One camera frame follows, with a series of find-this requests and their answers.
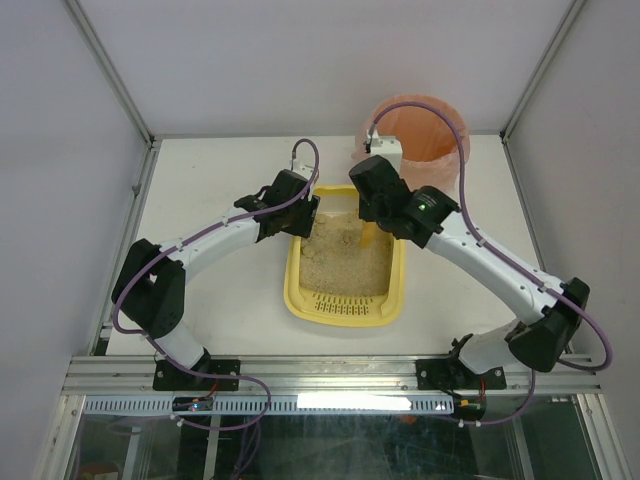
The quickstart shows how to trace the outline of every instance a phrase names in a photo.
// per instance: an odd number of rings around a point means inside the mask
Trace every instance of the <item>litter box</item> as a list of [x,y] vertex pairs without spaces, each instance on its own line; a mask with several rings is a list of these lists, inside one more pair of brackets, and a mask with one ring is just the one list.
[[[358,192],[352,185],[317,186],[318,213],[342,214],[358,208]],[[338,327],[379,327],[392,322],[402,310],[404,298],[405,243],[393,239],[389,290],[384,295],[346,296],[309,290],[300,285],[301,238],[293,237],[284,279],[284,302],[297,317]]]

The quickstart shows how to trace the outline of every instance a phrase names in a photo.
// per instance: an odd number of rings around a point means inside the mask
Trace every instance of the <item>gray wall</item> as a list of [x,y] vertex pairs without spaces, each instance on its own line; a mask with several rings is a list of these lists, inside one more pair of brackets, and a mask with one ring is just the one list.
[[156,134],[346,135],[397,93],[506,122],[569,0],[81,0]]
[[62,3],[5,2],[0,478],[31,478],[69,358],[95,325],[142,155]]
[[[511,149],[547,267],[592,287],[615,349],[600,374],[640,478],[640,2],[593,1],[559,53]],[[576,345],[600,357],[587,327]]]

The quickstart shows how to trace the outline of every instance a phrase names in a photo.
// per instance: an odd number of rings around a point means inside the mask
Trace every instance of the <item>sand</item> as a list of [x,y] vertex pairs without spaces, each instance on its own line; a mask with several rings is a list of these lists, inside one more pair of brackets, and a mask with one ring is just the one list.
[[334,295],[387,293],[392,238],[376,227],[371,243],[361,248],[362,225],[356,213],[316,215],[311,236],[302,239],[300,284]]

